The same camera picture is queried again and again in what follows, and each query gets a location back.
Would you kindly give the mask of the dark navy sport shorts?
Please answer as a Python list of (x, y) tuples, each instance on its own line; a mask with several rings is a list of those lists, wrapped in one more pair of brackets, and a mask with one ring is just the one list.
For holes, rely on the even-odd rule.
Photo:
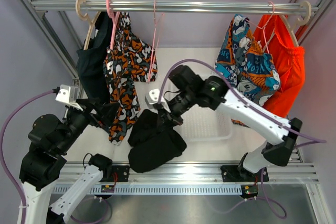
[(77, 50), (77, 72), (81, 85), (90, 99), (109, 103), (109, 91), (103, 73), (103, 63), (110, 47), (112, 20), (106, 12), (100, 13), (94, 25), (96, 35), (90, 39), (87, 49)]

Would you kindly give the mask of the orange black camouflage shorts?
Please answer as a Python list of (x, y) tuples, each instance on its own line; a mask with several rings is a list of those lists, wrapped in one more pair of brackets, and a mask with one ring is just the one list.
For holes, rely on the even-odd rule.
[(141, 110), (135, 83), (155, 81), (158, 67), (155, 61), (149, 79), (151, 57), (155, 50), (132, 32), (129, 13), (120, 12), (113, 25), (116, 30), (113, 48), (107, 48), (103, 73), (110, 102), (119, 104), (112, 126), (109, 127), (109, 141), (119, 145), (138, 120)]

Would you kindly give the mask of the thin pink wire hanger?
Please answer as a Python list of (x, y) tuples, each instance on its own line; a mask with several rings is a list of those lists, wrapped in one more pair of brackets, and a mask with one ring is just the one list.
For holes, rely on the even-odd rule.
[(157, 47), (160, 43), (160, 36), (161, 36), (161, 29), (162, 29), (162, 20), (165, 16), (164, 13), (161, 13), (159, 16), (156, 15), (157, 11), (157, 0), (154, 0), (153, 4), (153, 21), (154, 21), (154, 32), (153, 32), (153, 40), (152, 40), (152, 51), (151, 51), (151, 57), (150, 57), (150, 66), (148, 69), (148, 80), (147, 83), (151, 82), (151, 79), (153, 77), (153, 69), (154, 69), (154, 64), (156, 61), (156, 50)]

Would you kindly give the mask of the thick pink plastic hanger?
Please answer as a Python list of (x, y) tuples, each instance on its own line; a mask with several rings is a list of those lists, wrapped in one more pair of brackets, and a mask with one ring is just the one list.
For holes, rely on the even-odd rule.
[(110, 50), (112, 51), (114, 48), (114, 40), (116, 36), (116, 29), (117, 29), (120, 12), (114, 12), (111, 6), (112, 6), (112, 0), (106, 0), (107, 14), (109, 18), (112, 20), (112, 33), (111, 33), (111, 41), (110, 41)]

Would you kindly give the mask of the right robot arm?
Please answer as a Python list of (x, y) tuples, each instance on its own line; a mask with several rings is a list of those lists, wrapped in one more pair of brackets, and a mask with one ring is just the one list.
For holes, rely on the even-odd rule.
[(250, 180), (269, 165), (288, 165), (302, 127), (301, 120), (280, 118), (229, 88), (222, 78), (202, 79), (186, 65), (176, 67), (168, 78), (178, 89), (172, 100), (166, 100), (159, 89), (151, 90), (146, 96), (147, 103), (158, 111), (160, 130), (183, 124), (182, 114), (195, 105), (222, 110), (266, 140), (241, 158), (236, 172), (241, 179)]

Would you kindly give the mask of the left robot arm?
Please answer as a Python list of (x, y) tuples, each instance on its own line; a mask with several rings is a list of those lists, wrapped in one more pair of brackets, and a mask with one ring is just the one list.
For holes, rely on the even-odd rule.
[(25, 194), (23, 223), (67, 223), (96, 183), (118, 178), (112, 160), (95, 154), (75, 183), (59, 200), (49, 203), (70, 147), (88, 125), (111, 126), (119, 108), (116, 103), (100, 104), (92, 99), (77, 102), (79, 106), (69, 108), (64, 121), (53, 114), (42, 115), (28, 134), (31, 145), (19, 173)]

